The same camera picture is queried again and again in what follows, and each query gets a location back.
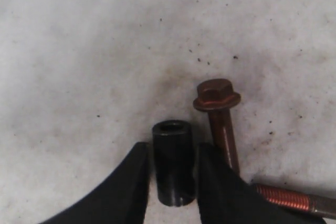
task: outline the black rubber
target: black rubber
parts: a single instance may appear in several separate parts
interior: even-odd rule
[[[326,224],[267,202],[239,178],[210,144],[198,147],[198,207],[202,224]]]
[[[148,144],[136,143],[96,189],[42,224],[142,224],[148,187]]]
[[[191,125],[170,120],[153,129],[157,194],[166,206],[185,206],[195,199],[194,149]]]

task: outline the copper-colored bolt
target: copper-colored bolt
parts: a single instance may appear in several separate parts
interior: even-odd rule
[[[238,155],[233,134],[230,108],[240,102],[240,94],[234,92],[226,79],[208,80],[197,87],[198,97],[194,108],[207,112],[214,144],[222,151],[226,163],[239,174]]]
[[[267,201],[277,206],[307,212],[319,217],[336,219],[336,199],[307,195],[262,184],[255,184],[254,187]]]

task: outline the threaded bolt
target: threaded bolt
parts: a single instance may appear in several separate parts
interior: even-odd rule
[[[254,184],[253,187],[267,201],[279,207],[306,212],[323,218],[336,219],[336,199],[308,195],[262,184]]]

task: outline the stain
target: stain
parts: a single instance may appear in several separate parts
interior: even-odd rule
[[[264,140],[262,141],[261,145],[266,146],[269,145],[272,142],[272,139]]]
[[[110,97],[113,100],[114,105],[119,105],[122,103],[124,99],[124,93],[121,92],[122,90],[118,90],[117,88],[111,88],[110,90]]]
[[[58,127],[54,128],[52,134],[54,137],[59,137],[61,135],[61,129]]]
[[[330,60],[330,58],[325,56],[325,55],[319,55],[315,58],[316,64],[324,64],[324,63],[328,62],[329,60]]]

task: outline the bolt threads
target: bolt threads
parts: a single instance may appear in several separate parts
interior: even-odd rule
[[[304,212],[312,208],[308,195],[261,184],[256,184],[255,188],[267,201],[277,206]]]

